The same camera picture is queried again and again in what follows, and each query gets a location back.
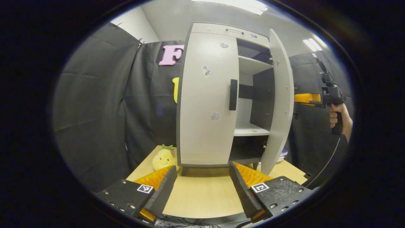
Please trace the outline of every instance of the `cabinet shelf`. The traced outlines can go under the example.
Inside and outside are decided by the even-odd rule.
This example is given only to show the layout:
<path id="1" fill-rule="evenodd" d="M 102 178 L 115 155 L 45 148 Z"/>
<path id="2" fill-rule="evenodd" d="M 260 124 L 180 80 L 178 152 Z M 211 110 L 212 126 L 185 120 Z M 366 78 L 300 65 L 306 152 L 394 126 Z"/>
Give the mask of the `cabinet shelf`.
<path id="1" fill-rule="evenodd" d="M 268 63 L 261 62 L 256 59 L 244 56 L 238 56 L 238 58 L 239 58 L 239 72 L 244 74 L 255 75 L 257 73 L 260 73 L 273 67 Z"/>
<path id="2" fill-rule="evenodd" d="M 251 123 L 236 123 L 233 136 L 268 136 L 269 131 Z"/>

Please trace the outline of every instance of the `ceiling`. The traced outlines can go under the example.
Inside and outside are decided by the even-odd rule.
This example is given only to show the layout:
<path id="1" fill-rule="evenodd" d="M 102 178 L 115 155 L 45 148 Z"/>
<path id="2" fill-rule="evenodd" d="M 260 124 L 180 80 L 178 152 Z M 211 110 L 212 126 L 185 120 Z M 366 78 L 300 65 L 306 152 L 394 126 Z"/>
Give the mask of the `ceiling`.
<path id="1" fill-rule="evenodd" d="M 273 8 L 258 16 L 216 3 L 154 0 L 142 5 L 142 9 L 161 41 L 185 40 L 192 22 L 213 22 L 244 28 L 267 37 L 272 28 L 284 44 L 288 56 L 311 51 L 302 40 L 312 38 L 313 33 Z"/>

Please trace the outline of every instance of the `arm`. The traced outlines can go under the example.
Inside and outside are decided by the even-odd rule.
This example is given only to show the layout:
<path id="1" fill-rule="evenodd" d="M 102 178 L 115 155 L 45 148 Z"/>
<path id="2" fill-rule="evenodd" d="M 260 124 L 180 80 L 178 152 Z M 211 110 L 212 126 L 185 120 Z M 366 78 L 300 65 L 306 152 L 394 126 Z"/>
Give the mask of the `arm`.
<path id="1" fill-rule="evenodd" d="M 353 120 L 349 116 L 349 112 L 347 111 L 345 104 L 334 105 L 330 108 L 330 127 L 334 128 L 335 123 L 337 123 L 337 114 L 336 112 L 342 113 L 342 134 L 346 136 L 347 142 L 349 142 L 350 135 L 352 133 L 353 128 Z"/>

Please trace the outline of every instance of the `drawer handle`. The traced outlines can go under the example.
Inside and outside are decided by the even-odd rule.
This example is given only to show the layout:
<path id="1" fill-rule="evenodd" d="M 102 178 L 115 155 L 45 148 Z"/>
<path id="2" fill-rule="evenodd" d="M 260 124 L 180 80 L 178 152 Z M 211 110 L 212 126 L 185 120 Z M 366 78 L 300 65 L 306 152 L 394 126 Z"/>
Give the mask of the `drawer handle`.
<path id="1" fill-rule="evenodd" d="M 230 80 L 229 110 L 236 111 L 236 101 L 238 100 L 238 80 Z"/>
<path id="2" fill-rule="evenodd" d="M 239 30 L 236 30 L 236 29 L 227 28 L 227 29 L 225 29 L 225 30 L 226 30 L 226 31 L 229 31 L 229 30 L 232 30 L 232 31 L 237 31 L 237 32 L 240 32 L 240 33 L 244 34 L 244 32 L 239 31 Z"/>

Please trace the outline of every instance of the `pineapple plush toy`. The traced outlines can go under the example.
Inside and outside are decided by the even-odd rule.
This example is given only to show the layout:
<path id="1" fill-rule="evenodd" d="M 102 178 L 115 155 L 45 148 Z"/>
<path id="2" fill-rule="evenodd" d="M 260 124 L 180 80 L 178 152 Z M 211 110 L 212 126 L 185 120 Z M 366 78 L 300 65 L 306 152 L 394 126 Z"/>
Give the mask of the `pineapple plush toy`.
<path id="1" fill-rule="evenodd" d="M 154 170 L 167 166 L 176 166 L 176 169 L 179 170 L 180 167 L 177 166 L 177 157 L 173 145 L 165 146 L 163 144 L 162 149 L 152 159 L 152 166 Z"/>

